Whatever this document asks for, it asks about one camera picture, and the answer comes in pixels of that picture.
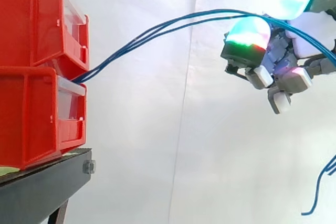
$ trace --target transparent drawer front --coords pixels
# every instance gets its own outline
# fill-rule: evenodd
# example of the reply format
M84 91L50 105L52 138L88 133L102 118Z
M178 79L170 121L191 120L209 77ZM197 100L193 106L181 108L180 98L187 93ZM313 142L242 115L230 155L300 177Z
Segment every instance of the transparent drawer front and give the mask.
M58 118L60 120L83 120L78 114L80 99L85 88L58 77Z
M73 38L79 42L79 27L86 24L85 15L73 0L63 0L63 3L65 27Z

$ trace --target green light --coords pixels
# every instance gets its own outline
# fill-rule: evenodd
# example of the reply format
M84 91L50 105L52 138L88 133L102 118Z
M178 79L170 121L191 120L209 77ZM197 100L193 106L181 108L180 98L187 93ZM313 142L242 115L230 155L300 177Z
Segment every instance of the green light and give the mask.
M292 20L299 17L310 0L268 0L266 13L277 19Z
M225 41L240 45L256 45L266 50L271 30L266 21L258 17L247 17L233 27Z

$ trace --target metal frame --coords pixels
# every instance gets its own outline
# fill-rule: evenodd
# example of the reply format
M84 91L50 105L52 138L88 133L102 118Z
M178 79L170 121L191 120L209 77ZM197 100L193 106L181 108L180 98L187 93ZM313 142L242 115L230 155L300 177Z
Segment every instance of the metal frame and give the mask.
M0 223L63 223L68 199L91 178L91 149L34 169L0 177Z

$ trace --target stacked storage bins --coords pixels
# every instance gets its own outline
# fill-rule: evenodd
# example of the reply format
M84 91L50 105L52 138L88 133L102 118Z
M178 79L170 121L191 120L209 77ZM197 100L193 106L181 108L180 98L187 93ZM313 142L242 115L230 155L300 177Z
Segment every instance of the stacked storage bins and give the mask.
M88 18L71 0L0 0L0 166L26 169L86 141Z

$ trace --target led light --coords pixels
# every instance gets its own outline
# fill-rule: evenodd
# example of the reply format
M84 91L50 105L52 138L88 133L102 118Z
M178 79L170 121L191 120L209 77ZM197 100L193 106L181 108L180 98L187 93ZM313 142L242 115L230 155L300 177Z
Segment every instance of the led light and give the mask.
M266 21L258 17L247 17L233 27L226 42L232 41L245 46L256 45L266 50L270 36L271 30Z
M240 68L257 68L264 58L270 36L271 29L262 18L244 18L227 35L221 57Z
M265 12L273 18L292 20L305 11L309 2L310 0L268 0Z

